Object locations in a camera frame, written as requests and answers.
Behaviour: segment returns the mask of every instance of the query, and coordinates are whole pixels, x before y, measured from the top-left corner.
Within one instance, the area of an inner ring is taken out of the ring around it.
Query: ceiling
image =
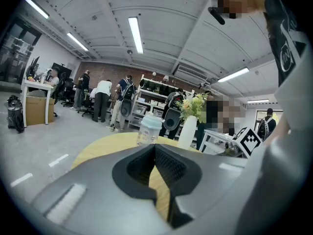
[[[211,0],[34,0],[46,20],[26,2],[20,16],[84,61],[128,65],[173,74],[184,64],[212,79],[212,88],[244,102],[278,88],[276,63],[262,14],[220,25],[207,11]],[[138,54],[128,23],[138,17],[144,54]],[[82,50],[66,34],[83,43]],[[228,82],[218,78],[244,66]]]

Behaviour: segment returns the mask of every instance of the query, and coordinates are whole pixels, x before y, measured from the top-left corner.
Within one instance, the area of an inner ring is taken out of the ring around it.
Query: air conditioner
[[[175,77],[185,80],[194,85],[199,85],[201,83],[207,83],[208,77],[196,71],[193,68],[187,68],[186,66],[179,65],[175,74]]]

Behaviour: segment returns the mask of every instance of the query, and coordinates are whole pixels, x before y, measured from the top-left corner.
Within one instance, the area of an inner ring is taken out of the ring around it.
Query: black t-shirt
[[[78,81],[78,85],[76,88],[82,89],[82,90],[88,89],[89,80],[90,80],[89,75],[87,73],[84,73],[80,78],[83,78],[83,81]]]
[[[127,81],[129,82],[129,84],[132,84],[133,82],[132,82],[132,80],[130,80],[129,78],[127,78]],[[127,86],[127,83],[126,83],[126,81],[124,80],[124,79],[122,79],[121,81],[119,81],[118,82],[119,83],[119,85],[122,87],[122,90],[121,90],[121,92],[126,88],[126,86]],[[122,100],[123,98],[122,98],[122,93],[120,93],[119,95],[118,95],[118,100]]]
[[[299,62],[309,40],[297,23],[295,15],[281,0],[265,0],[265,9],[269,43],[275,56],[281,85]]]

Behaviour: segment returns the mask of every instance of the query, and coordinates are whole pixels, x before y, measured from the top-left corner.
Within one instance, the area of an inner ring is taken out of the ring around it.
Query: cup lid
[[[162,129],[162,119],[155,116],[145,116],[141,124],[149,129],[160,130]]]

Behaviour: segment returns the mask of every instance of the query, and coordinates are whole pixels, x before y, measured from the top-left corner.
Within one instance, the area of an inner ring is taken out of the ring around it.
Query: fluorescent ceiling light
[[[75,43],[77,43],[81,48],[83,48],[85,51],[88,51],[88,49],[87,49],[85,46],[83,46],[76,38],[74,38],[72,34],[68,33],[67,35],[68,35],[71,39],[73,39],[73,40],[75,41]]]
[[[131,26],[137,52],[138,54],[143,54],[140,32],[139,32],[138,18],[128,18],[128,22],[129,22],[129,25]]]
[[[243,69],[241,69],[241,70],[239,70],[239,71],[237,71],[235,73],[232,73],[231,75],[228,75],[226,77],[223,77],[223,78],[219,79],[218,82],[225,82],[225,81],[227,81],[229,79],[232,79],[232,78],[234,78],[236,76],[240,76],[240,75],[245,74],[247,72],[249,72],[249,69],[247,67],[245,67],[245,68],[243,68]]]
[[[261,99],[261,100],[247,101],[248,104],[251,104],[251,103],[266,103],[266,102],[269,102],[269,100],[268,99]]]
[[[47,13],[45,13],[41,8],[39,8],[39,6],[37,4],[35,4],[32,0],[25,0],[25,1],[28,2],[40,14],[42,14],[44,18],[47,19],[49,17],[49,15]]]

